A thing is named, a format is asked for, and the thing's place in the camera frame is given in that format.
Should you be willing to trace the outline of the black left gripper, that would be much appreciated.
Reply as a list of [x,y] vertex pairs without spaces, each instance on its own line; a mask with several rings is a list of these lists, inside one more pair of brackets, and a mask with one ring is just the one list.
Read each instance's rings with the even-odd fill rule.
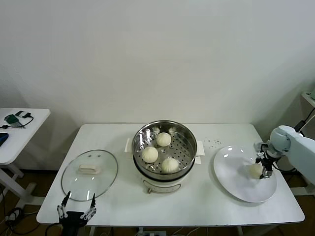
[[62,236],[77,236],[79,229],[86,226],[87,219],[91,219],[96,214],[95,194],[93,194],[90,208],[85,213],[77,211],[66,212],[66,204],[70,195],[71,191],[67,193],[62,203],[57,206],[59,223],[63,227]]

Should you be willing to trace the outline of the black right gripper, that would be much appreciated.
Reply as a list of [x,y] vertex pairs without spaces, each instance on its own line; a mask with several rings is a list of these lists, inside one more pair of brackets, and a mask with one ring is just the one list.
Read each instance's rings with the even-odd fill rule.
[[262,170],[262,174],[259,177],[260,179],[271,177],[273,171],[272,165],[275,161],[276,159],[270,156],[267,152],[264,152],[262,159],[260,157],[256,158],[255,163],[258,164],[261,162],[263,167],[265,168],[265,170]]

